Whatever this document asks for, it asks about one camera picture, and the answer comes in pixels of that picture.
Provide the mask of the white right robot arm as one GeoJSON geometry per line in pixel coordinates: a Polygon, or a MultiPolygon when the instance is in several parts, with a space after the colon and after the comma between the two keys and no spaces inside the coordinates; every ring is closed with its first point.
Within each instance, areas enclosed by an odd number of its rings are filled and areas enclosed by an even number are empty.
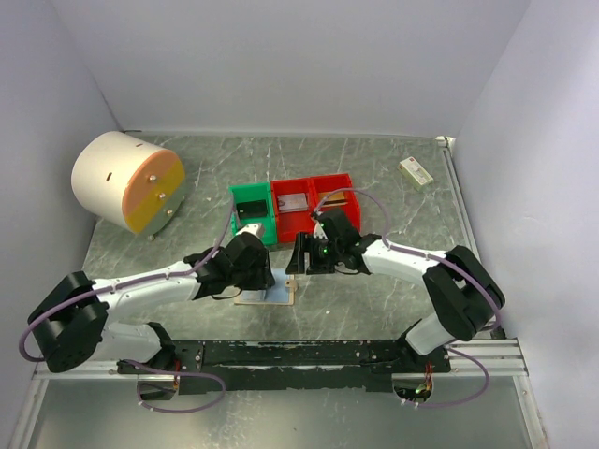
{"type": "Polygon", "coordinates": [[[464,247],[428,252],[394,244],[377,234],[362,235],[339,208],[317,213],[314,231],[296,235],[288,274],[331,274],[339,265],[351,271],[387,275],[423,287],[433,313],[400,337],[399,365],[420,370],[430,353],[454,340],[471,340],[505,304],[504,294],[464,247]]]}

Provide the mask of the tan card holder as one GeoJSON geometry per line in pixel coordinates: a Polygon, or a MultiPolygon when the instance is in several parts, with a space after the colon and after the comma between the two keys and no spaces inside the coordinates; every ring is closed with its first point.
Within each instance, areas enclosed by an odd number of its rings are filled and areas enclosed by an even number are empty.
{"type": "Polygon", "coordinates": [[[274,268],[272,275],[275,280],[273,287],[268,290],[242,292],[234,297],[236,305],[274,305],[293,306],[298,283],[295,276],[286,274],[282,268],[274,268]]]}

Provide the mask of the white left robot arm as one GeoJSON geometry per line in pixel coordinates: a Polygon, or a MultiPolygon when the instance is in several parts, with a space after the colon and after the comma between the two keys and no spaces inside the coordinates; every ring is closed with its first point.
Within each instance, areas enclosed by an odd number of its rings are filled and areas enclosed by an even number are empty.
{"type": "Polygon", "coordinates": [[[176,345],[164,327],[129,325],[126,318],[161,305],[221,299],[229,288],[242,293],[272,288],[263,233],[261,224],[249,224],[226,246],[138,276],[91,280],[82,271],[65,276],[28,318],[41,361],[53,373],[87,361],[138,362],[154,373],[175,367],[176,345]]]}

